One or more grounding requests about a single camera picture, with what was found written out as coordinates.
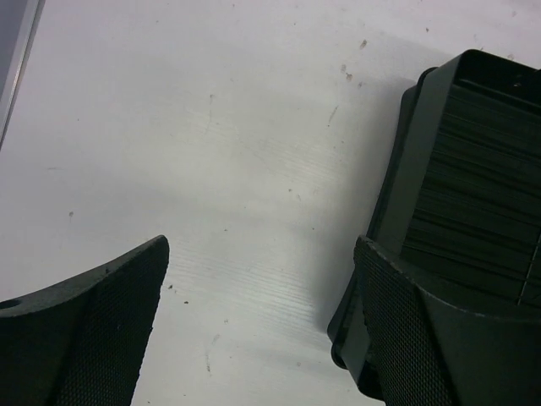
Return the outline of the black dish rack tray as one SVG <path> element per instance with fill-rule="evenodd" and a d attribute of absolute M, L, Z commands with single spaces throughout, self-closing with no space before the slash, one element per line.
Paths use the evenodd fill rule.
<path fill-rule="evenodd" d="M 446 281 L 540 312 L 539 71 L 479 50 L 424 71 L 402 96 L 361 236 Z M 331 357 L 385 403 L 360 282 L 354 261 L 327 328 Z"/>

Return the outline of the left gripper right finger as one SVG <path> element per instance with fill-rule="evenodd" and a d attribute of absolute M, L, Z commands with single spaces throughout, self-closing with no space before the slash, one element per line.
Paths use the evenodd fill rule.
<path fill-rule="evenodd" d="M 388 405 L 538 405 L 540 312 L 446 281 L 361 236 L 363 316 Z"/>

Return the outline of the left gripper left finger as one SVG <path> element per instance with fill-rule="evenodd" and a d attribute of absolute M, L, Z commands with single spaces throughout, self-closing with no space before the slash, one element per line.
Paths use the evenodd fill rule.
<path fill-rule="evenodd" d="M 3 405 L 129 405 L 169 262 L 163 235 L 1 303 Z"/>

